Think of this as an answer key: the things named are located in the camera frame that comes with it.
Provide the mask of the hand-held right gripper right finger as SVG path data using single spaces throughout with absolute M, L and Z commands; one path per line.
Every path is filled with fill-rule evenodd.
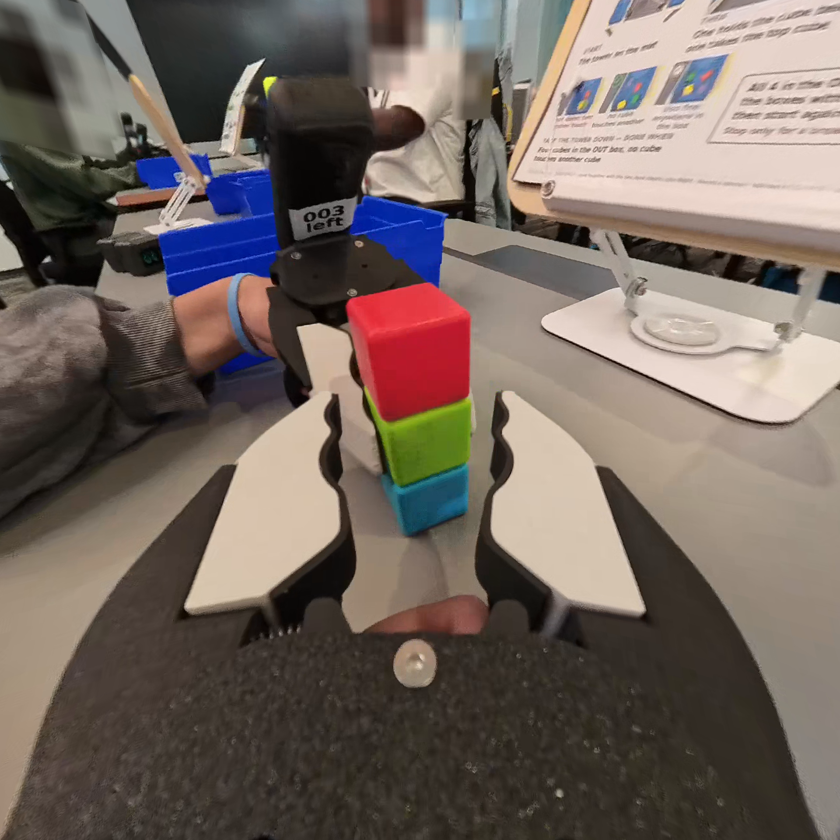
M 640 619 L 646 605 L 594 460 L 514 391 L 496 394 L 491 484 L 476 540 L 490 608 L 513 602 L 538 634 L 572 612 Z

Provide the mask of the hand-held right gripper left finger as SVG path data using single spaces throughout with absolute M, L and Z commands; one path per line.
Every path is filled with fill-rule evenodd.
M 339 604 L 356 570 L 340 399 L 320 392 L 238 459 L 184 602 L 189 616 L 256 610 L 290 631 L 319 599 Z

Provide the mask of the green cube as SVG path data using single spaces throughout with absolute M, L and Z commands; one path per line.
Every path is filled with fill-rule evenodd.
M 384 457 L 384 470 L 398 486 L 404 487 L 469 461 L 472 435 L 467 398 L 386 421 L 366 388 L 364 393 Z

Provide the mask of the red cube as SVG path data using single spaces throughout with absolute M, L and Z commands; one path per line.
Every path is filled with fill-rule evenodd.
M 346 310 L 362 382 L 383 420 L 467 398 L 471 320 L 454 299 L 422 280 L 356 297 Z

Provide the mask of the cyan cube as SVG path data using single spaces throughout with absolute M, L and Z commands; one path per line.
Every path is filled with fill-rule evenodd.
M 444 522 L 461 517 L 469 508 L 469 466 L 463 464 L 445 472 L 398 486 L 385 474 L 381 485 L 406 537 L 413 537 Z

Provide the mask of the blue plastic bin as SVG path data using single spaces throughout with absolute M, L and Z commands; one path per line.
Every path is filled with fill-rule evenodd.
M 357 206 L 350 233 L 386 247 L 424 281 L 437 286 L 443 257 L 445 215 L 419 206 L 366 196 Z M 279 250 L 273 214 L 240 218 L 163 234 L 167 288 L 174 299 L 239 272 L 270 279 Z M 242 350 L 227 365 L 247 355 Z
M 270 184 L 266 168 L 223 173 L 205 184 L 205 195 L 216 215 L 251 217 L 246 188 Z
M 196 168 L 206 179 L 213 176 L 207 154 L 191 154 Z M 174 157 L 153 157 L 136 161 L 136 171 L 140 181 L 151 190 L 173 188 L 178 185 L 182 168 Z

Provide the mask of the person's left forearm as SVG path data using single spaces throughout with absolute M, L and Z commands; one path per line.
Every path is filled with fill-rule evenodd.
M 169 417 L 207 407 L 215 371 L 241 351 L 229 281 L 141 308 L 54 286 L 2 311 L 3 518 Z

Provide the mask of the grey wood-edged desk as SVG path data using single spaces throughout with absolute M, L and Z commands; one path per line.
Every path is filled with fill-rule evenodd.
M 207 157 L 215 177 L 230 172 L 264 168 L 265 161 L 261 153 L 257 151 L 256 142 L 253 140 L 241 142 L 237 157 L 223 154 L 219 150 L 217 140 L 192 143 L 189 149 L 197 155 L 204 154 Z M 142 232 L 145 228 L 159 223 L 161 210 L 177 187 L 174 177 L 167 181 L 160 178 L 160 182 L 164 185 L 160 190 L 153 189 L 144 183 L 140 187 L 118 193 L 111 200 L 111 204 L 119 212 L 114 227 L 116 235 L 134 231 Z M 239 217 L 240 213 L 218 215 L 205 195 L 195 194 L 192 201 L 183 209 L 180 220 L 201 218 L 210 225 L 219 225 Z M 150 276 L 135 277 L 129 273 L 117 272 L 110 265 L 105 265 L 98 282 L 97 294 L 126 303 L 131 307 L 166 299 L 169 294 L 165 269 Z

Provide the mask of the person's left hand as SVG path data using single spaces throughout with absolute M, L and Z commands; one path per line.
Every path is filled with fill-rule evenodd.
M 279 359 L 270 332 L 269 291 L 273 285 L 269 278 L 252 275 L 245 279 L 239 292 L 239 307 L 249 337 L 264 351 L 268 358 Z

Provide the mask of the blue wristband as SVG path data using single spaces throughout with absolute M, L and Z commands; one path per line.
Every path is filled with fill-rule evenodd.
M 268 355 L 259 349 L 249 337 L 239 307 L 240 288 L 243 281 L 249 277 L 251 277 L 250 273 L 239 272 L 232 276 L 228 283 L 226 298 L 228 322 L 240 349 L 253 358 L 264 360 L 268 358 Z

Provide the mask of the black screen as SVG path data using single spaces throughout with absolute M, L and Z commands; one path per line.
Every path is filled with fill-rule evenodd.
M 221 138 L 228 100 L 258 60 L 268 77 L 347 77 L 365 2 L 128 1 L 182 139 Z

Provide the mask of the grey jacket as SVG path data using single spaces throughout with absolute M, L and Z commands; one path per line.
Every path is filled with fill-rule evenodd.
M 492 117 L 472 121 L 467 129 L 465 162 L 469 200 L 475 221 L 489 227 L 511 230 L 508 193 L 508 156 L 504 137 Z

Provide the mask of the black device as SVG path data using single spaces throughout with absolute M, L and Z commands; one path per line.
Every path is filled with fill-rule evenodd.
M 165 270 L 159 237 L 145 230 L 99 238 L 97 246 L 110 268 L 117 273 L 149 277 Z

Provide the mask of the printed instruction sheet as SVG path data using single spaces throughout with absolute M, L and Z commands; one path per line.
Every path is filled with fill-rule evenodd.
M 838 2 L 590 2 L 514 180 L 575 201 L 838 214 Z

